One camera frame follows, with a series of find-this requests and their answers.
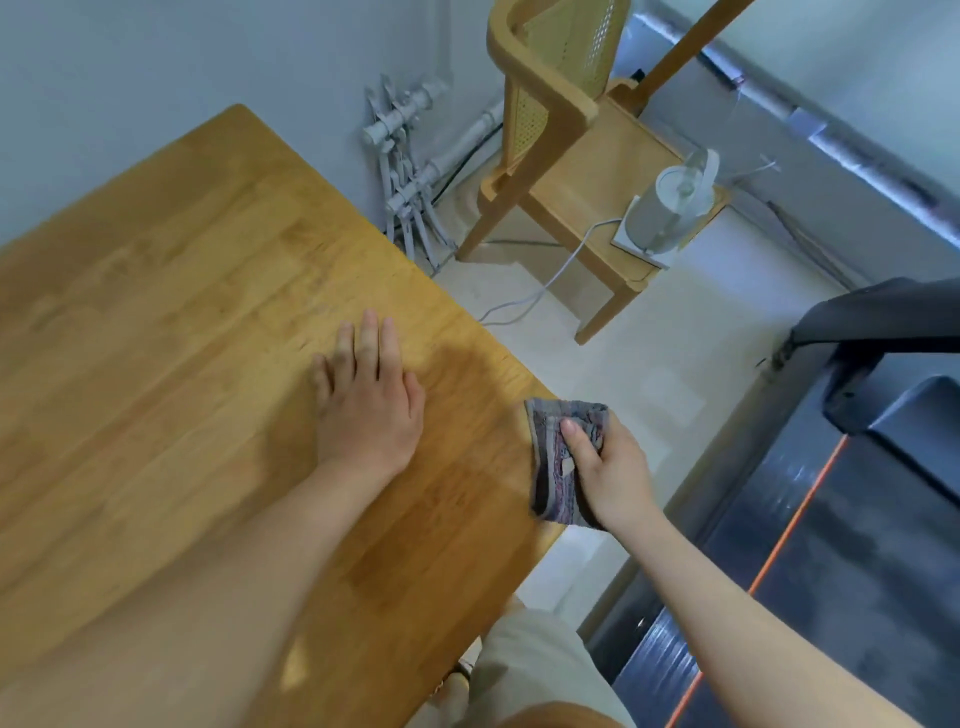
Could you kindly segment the person's right hand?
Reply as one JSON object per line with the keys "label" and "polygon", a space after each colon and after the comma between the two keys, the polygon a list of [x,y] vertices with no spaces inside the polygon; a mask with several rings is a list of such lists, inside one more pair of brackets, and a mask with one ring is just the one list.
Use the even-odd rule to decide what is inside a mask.
{"label": "person's right hand", "polygon": [[656,503],[646,455],[613,411],[608,412],[598,471],[578,471],[582,491],[600,525],[627,551],[665,519]]}

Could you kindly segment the person's left hand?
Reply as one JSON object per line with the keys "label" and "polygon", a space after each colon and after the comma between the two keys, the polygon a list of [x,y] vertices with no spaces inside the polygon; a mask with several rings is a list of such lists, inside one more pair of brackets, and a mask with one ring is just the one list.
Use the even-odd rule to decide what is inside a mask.
{"label": "person's left hand", "polygon": [[343,321],[328,360],[334,381],[330,401],[317,401],[317,472],[332,482],[383,488],[411,462],[423,427],[409,418],[400,338],[391,317],[379,318],[378,383],[354,383],[354,343],[359,326]]}

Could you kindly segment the grey striped cloth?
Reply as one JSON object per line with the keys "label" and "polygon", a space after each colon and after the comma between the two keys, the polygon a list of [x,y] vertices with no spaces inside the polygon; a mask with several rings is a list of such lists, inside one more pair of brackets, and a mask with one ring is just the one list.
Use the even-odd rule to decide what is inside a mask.
{"label": "grey striped cloth", "polygon": [[609,424],[609,407],[574,399],[528,398],[524,408],[532,441],[533,515],[546,523],[605,531],[583,491],[582,479],[561,431],[570,419],[600,453]]}

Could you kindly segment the person's left forearm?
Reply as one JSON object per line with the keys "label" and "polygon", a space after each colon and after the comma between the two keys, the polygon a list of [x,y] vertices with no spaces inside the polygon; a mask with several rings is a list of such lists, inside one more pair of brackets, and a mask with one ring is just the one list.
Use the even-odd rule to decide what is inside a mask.
{"label": "person's left forearm", "polygon": [[237,728],[332,554],[401,470],[323,463],[0,688],[0,728]]}

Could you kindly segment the person's right forearm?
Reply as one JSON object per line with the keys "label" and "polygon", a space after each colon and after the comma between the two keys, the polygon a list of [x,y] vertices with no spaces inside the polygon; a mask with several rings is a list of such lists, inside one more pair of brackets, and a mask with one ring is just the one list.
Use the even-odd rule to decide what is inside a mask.
{"label": "person's right forearm", "polygon": [[662,512],[624,512],[608,530],[740,728],[921,728],[739,588]]}

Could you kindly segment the white heating pipe manifold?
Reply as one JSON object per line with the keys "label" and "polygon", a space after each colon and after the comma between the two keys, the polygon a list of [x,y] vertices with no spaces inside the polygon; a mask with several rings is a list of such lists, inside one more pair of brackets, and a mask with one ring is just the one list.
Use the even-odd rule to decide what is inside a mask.
{"label": "white heating pipe manifold", "polygon": [[361,136],[376,158],[385,211],[383,233],[409,261],[422,261],[436,274],[457,245],[448,234],[437,207],[455,183],[471,174],[493,152],[504,127],[503,101],[484,109],[468,129],[443,151],[419,159],[414,132],[449,91],[435,77],[399,92],[388,75],[379,89],[366,89],[371,122]]}

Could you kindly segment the white kettle base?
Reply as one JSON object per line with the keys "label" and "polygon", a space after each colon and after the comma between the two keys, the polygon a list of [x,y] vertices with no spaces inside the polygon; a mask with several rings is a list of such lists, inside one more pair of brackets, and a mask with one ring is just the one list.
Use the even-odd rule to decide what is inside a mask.
{"label": "white kettle base", "polygon": [[654,251],[637,245],[634,239],[630,236],[628,223],[631,222],[633,217],[635,217],[633,214],[634,208],[641,202],[641,196],[634,196],[632,198],[623,214],[621,221],[618,224],[618,228],[614,233],[610,244],[614,248],[632,256],[633,258],[653,266],[655,269],[668,270],[675,264],[678,258],[678,246],[674,246],[671,249]]}

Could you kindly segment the person's beige trousers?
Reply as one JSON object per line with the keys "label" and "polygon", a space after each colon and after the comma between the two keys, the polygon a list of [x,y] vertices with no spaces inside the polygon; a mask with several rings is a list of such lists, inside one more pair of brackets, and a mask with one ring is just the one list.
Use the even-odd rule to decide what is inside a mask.
{"label": "person's beige trousers", "polygon": [[405,728],[636,728],[576,630],[514,598]]}

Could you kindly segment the white electric kettle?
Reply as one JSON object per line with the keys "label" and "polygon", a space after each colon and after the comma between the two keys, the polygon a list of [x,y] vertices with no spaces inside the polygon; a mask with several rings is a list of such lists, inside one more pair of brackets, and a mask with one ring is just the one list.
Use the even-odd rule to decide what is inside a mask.
{"label": "white electric kettle", "polygon": [[679,247],[714,207],[720,163],[717,151],[703,148],[660,171],[626,213],[623,222],[630,245],[654,256]]}

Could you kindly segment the black treadmill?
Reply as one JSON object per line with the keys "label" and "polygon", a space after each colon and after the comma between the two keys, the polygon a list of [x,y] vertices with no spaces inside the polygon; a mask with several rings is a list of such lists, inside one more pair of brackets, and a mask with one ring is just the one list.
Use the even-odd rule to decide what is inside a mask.
{"label": "black treadmill", "polygon": [[800,637],[960,728],[960,276],[811,308],[666,517]]}

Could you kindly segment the wooden rattan chair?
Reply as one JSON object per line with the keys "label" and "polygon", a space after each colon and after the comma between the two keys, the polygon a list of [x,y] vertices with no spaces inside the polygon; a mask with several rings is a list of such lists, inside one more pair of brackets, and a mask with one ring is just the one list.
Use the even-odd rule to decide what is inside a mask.
{"label": "wooden rattan chair", "polygon": [[478,191],[466,261],[514,209],[570,251],[611,297],[577,330],[587,344],[656,275],[615,246],[614,225],[680,153],[642,124],[667,81],[755,0],[714,0],[640,81],[612,79],[631,0],[496,0],[486,48],[504,74],[501,161]]}

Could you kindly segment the silver insulated pipe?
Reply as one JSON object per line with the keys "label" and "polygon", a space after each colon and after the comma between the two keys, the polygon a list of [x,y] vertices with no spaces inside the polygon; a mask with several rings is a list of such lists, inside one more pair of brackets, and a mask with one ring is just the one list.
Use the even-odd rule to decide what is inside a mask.
{"label": "silver insulated pipe", "polygon": [[960,253],[960,0],[751,0],[644,118],[850,255]]}

